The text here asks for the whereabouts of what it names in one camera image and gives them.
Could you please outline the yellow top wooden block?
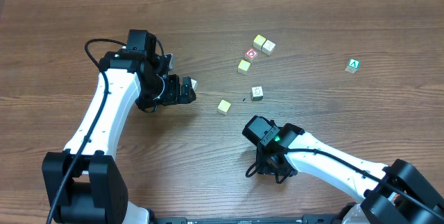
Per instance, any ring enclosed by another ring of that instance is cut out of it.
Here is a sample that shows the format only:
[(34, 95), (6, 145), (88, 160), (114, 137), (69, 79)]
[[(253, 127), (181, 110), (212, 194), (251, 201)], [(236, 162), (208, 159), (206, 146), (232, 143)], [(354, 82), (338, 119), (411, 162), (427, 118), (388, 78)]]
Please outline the yellow top wooden block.
[(230, 107), (231, 107), (231, 103), (229, 103), (228, 101), (225, 101), (225, 100), (221, 100), (221, 102), (219, 103), (219, 105), (217, 107), (217, 111), (218, 111), (218, 113), (221, 113), (223, 115), (227, 115)]

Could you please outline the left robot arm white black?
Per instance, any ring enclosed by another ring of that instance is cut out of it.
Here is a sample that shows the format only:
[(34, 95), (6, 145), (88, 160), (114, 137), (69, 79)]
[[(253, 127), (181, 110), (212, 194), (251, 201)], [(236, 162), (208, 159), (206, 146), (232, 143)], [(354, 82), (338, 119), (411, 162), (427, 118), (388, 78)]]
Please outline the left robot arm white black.
[(173, 55), (156, 53), (160, 41), (131, 29), (118, 51), (95, 60), (97, 88), (73, 137), (48, 152), (42, 174), (49, 199), (47, 223), (155, 223), (152, 211), (128, 198), (116, 165), (120, 136), (133, 105), (143, 112), (196, 100), (190, 77), (173, 74)]

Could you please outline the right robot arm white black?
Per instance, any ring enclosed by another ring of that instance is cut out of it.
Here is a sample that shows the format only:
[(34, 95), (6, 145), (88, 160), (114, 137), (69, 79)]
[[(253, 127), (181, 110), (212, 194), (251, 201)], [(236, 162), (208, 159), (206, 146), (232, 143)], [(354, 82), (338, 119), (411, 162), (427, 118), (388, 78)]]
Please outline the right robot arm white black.
[(319, 141), (304, 129), (255, 115), (242, 134), (256, 147), (246, 171), (272, 175), (281, 184), (310, 174), (354, 198), (332, 223), (442, 223), (443, 197), (412, 164), (369, 162)]

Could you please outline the white block with green edge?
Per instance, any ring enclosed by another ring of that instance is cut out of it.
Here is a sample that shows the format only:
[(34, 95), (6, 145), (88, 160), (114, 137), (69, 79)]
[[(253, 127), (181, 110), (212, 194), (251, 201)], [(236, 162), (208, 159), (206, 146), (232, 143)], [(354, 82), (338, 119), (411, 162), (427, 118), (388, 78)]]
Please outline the white block with green edge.
[(261, 86), (253, 87), (251, 94), (253, 101), (260, 101), (264, 97), (263, 89)]

